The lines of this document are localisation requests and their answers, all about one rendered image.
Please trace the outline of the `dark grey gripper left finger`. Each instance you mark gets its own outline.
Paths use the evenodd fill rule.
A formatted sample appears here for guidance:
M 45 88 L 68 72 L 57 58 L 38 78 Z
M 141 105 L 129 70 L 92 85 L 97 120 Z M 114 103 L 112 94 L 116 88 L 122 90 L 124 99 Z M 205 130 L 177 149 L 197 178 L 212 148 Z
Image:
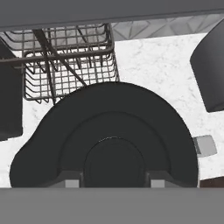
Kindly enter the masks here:
M 84 176 L 82 171 L 62 171 L 59 176 L 41 187 L 51 188 L 82 188 L 84 186 Z

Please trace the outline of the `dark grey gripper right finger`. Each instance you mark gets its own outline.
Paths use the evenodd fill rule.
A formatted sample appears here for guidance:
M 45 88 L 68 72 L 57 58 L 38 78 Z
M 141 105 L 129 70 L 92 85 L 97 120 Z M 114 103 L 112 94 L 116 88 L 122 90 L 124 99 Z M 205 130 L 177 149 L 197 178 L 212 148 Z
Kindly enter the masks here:
M 149 188 L 176 188 L 187 187 L 187 184 L 175 180 L 167 171 L 147 171 L 144 186 Z

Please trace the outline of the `small light grey block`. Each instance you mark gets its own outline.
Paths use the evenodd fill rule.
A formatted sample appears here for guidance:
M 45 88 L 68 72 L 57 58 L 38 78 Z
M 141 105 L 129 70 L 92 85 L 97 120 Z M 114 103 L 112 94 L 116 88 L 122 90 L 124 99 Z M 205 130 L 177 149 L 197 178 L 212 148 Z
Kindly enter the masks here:
M 217 153 L 216 145 L 211 135 L 196 136 L 193 138 L 193 142 L 199 158 L 210 157 Z

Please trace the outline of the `dark grey boxy appliance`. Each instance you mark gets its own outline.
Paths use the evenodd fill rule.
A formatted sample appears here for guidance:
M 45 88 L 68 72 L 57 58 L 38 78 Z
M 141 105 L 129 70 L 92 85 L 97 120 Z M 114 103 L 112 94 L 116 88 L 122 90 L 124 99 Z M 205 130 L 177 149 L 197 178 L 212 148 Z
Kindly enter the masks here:
M 1 60 L 15 55 L 0 40 L 0 141 L 23 135 L 22 126 L 22 75 Z

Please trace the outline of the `dark grey rounded appliance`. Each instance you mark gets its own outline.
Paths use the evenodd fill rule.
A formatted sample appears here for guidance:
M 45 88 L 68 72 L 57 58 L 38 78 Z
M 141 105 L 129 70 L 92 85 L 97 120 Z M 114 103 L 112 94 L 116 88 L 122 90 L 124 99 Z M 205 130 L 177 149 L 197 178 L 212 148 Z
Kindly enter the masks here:
M 190 64 L 206 111 L 224 110 L 224 19 L 199 42 Z

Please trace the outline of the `grey wall cupboard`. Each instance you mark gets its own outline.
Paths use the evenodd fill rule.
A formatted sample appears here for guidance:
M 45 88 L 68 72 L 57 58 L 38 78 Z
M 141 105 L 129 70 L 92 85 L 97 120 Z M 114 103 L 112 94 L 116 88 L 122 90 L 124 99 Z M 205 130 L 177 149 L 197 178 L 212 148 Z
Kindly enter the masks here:
M 224 13 L 224 0 L 0 0 L 0 31 Z

